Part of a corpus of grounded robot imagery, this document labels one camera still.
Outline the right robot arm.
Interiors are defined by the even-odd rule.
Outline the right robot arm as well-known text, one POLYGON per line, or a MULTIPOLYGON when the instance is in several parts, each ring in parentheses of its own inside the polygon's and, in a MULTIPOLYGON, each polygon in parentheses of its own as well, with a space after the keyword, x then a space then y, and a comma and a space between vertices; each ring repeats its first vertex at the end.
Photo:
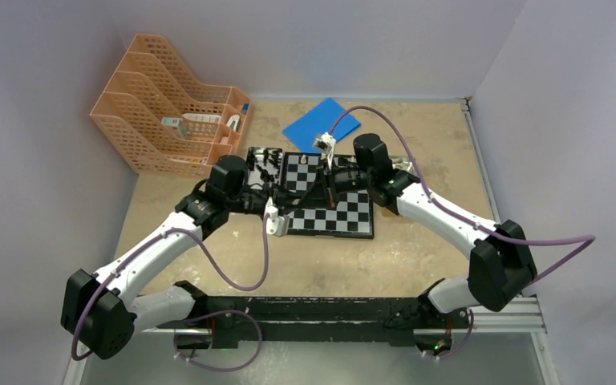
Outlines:
POLYGON ((365 190, 372 202, 427 227, 468 259, 466 277, 443 278, 423 293, 418 315, 424 324, 438 326, 454 310, 472 306, 498 312, 535 280, 537 269, 516 222, 478 217, 466 223, 467 211, 395 168, 378 135, 358 136, 355 162, 343 166, 334 159, 333 136, 321 134, 313 145, 321 153, 317 176, 298 206, 333 209, 347 193, 365 190))

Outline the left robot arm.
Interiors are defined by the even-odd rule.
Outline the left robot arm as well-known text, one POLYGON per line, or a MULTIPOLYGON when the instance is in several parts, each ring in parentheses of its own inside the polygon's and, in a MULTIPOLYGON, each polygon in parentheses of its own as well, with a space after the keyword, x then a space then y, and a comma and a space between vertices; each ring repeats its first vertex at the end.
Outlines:
POLYGON ((209 176, 197 182, 145 239, 93 274, 79 269, 68 278, 61 325, 72 335, 73 360, 82 361, 90 355, 109 359, 135 333, 165 322, 180 321, 188 328, 202 325, 207 306, 183 286, 141 295, 153 278, 194 247, 229 286, 245 292, 261 287, 270 270, 268 237, 280 237, 286 230, 286 206, 295 195, 268 176, 262 177, 261 184, 249 184, 248 179, 245 160, 222 156, 209 176), (227 223, 230 213, 261 218, 263 265, 258 281, 250 286, 228 276, 204 244, 227 223))

